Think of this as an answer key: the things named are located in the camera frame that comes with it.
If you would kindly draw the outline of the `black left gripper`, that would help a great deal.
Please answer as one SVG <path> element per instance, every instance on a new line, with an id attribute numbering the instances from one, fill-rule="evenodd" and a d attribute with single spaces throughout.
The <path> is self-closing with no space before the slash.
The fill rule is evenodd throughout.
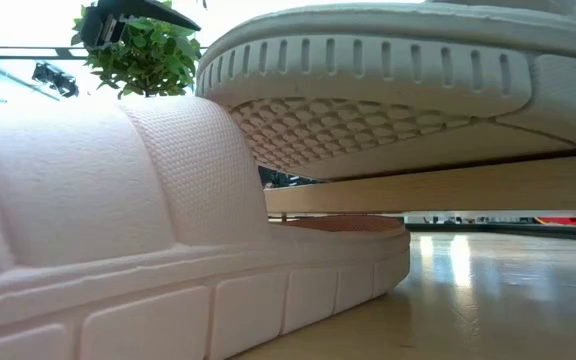
<path id="1" fill-rule="evenodd" d="M 87 7 L 80 37 L 86 49 L 103 48 L 118 43 L 124 22 L 132 18 L 151 18 L 193 31 L 201 27 L 190 18 L 156 0 L 98 0 L 97 7 Z"/>

